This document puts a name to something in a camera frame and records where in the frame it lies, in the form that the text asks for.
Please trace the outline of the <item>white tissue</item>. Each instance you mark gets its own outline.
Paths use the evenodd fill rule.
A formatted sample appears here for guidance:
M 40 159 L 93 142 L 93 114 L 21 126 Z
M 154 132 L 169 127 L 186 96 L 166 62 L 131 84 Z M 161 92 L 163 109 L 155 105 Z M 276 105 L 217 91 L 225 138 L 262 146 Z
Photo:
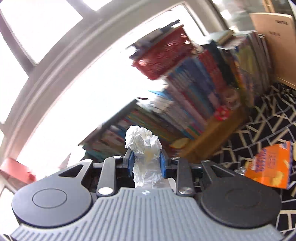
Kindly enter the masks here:
M 136 188 L 159 188 L 162 174 L 159 156 L 162 145 L 158 136 L 139 126 L 130 126 L 125 135 L 125 147 L 134 152 L 134 182 Z

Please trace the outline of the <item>row of green red books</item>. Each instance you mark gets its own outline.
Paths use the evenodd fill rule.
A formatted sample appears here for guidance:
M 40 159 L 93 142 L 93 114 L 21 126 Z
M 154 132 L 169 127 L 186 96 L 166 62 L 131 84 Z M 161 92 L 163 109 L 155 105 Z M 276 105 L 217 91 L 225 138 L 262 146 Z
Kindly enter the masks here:
M 134 100 L 95 129 L 81 146 L 94 161 L 122 155 L 133 145 L 140 148 L 160 144 L 168 154 L 177 152 L 183 133 L 167 120 Z

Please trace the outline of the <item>row of blue books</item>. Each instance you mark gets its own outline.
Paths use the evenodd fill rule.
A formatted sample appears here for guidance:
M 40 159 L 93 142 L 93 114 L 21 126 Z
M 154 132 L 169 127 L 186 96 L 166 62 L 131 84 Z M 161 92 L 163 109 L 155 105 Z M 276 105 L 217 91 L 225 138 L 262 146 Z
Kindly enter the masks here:
M 222 94 L 227 83 L 222 66 L 224 62 L 217 52 L 208 49 L 191 52 L 159 77 L 166 86 L 152 101 L 152 111 L 186 137 L 197 139 L 224 103 Z

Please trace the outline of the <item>colourful picture books stack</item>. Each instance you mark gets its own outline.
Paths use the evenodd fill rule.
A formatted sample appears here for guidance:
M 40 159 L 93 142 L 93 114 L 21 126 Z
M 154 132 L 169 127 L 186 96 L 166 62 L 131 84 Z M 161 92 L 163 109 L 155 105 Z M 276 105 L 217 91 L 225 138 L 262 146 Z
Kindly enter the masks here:
M 224 30 L 208 35 L 214 41 L 229 65 L 245 104 L 254 106 L 258 97 L 270 86 L 268 52 L 264 49 L 263 35 L 255 30 Z

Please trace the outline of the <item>wooden book rack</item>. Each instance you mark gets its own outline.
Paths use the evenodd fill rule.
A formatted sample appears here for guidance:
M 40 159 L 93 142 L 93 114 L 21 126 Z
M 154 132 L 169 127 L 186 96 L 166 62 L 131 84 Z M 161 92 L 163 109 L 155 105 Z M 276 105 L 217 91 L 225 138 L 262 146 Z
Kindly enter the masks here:
M 185 158 L 190 163 L 209 159 L 238 130 L 247 117 L 248 109 L 244 106 L 230 111 L 230 116 L 226 120 L 218 121 L 212 117 L 205 131 L 196 140 L 191 140 L 181 151 L 170 155 L 170 158 Z

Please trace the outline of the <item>dark flat book on top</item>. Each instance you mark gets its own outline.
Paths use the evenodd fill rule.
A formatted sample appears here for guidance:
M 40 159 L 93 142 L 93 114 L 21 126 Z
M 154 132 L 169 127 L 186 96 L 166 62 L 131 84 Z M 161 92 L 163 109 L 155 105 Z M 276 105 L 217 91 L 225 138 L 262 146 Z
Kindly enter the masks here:
M 111 131 L 124 138 L 130 126 L 146 127 L 149 114 L 147 110 L 148 98 L 136 98 L 114 114 L 109 120 L 104 122 L 95 130 L 96 135 L 103 136 L 107 131 Z

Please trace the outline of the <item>red candy wrapper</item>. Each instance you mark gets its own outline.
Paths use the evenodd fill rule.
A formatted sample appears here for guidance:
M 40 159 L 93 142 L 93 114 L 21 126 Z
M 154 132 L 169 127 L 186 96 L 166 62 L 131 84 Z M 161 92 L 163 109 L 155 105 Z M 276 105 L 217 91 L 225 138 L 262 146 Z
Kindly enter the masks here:
M 231 113 L 230 109 L 227 108 L 227 106 L 222 105 L 216 109 L 216 111 L 214 113 L 214 117 L 218 121 L 225 121 L 226 119 L 229 118 L 230 113 Z

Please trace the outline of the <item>clear plastic wrapper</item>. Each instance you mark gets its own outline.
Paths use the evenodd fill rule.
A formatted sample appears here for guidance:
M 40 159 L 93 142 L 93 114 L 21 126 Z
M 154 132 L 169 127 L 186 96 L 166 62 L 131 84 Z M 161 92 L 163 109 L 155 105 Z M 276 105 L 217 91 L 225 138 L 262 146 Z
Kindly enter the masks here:
M 234 172 L 236 172 L 237 174 L 240 174 L 242 176 L 245 176 L 250 163 L 251 163 L 250 161 L 246 161 L 243 166 L 241 166 L 238 169 L 234 170 Z

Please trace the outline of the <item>small white jar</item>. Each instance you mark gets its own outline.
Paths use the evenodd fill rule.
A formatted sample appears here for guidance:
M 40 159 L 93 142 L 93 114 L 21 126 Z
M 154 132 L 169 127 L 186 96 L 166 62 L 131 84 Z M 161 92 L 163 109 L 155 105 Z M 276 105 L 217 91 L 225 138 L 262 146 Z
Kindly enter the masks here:
M 240 106 L 240 96 L 236 89 L 229 88 L 224 91 L 224 99 L 227 108 L 230 110 L 237 109 Z

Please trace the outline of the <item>red plastic basket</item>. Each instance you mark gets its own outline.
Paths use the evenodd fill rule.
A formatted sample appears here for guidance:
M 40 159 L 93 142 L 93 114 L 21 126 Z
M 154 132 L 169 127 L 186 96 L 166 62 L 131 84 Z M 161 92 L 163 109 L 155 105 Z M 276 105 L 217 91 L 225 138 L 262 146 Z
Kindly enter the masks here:
M 187 57 L 192 50 L 190 38 L 184 26 L 180 25 L 158 37 L 146 49 L 136 51 L 129 58 L 133 67 L 150 80 L 156 80 Z

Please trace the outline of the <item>black white patterned cloth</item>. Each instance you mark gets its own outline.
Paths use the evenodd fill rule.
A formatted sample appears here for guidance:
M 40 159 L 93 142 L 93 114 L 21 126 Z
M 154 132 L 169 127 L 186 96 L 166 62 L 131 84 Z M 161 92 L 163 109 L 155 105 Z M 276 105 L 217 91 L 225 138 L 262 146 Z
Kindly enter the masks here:
M 210 160 L 235 170 L 274 144 L 295 144 L 295 90 L 275 83 L 259 97 L 250 115 Z

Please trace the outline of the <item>orange potato sticks bag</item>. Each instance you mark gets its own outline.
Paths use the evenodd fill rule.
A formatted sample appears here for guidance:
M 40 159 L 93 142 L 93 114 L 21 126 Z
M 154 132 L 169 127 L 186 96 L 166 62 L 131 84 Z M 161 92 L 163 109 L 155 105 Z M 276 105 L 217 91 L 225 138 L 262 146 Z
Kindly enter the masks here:
M 293 163 L 292 142 L 263 148 L 246 167 L 245 176 L 263 185 L 288 189 Z

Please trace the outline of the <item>brown cardboard folder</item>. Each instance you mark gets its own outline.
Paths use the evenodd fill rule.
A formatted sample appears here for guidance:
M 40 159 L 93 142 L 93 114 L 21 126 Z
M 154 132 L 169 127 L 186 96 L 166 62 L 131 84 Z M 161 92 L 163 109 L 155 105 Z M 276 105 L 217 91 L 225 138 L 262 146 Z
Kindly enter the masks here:
M 295 88 L 295 23 L 291 15 L 250 13 L 255 30 L 265 36 L 276 78 Z

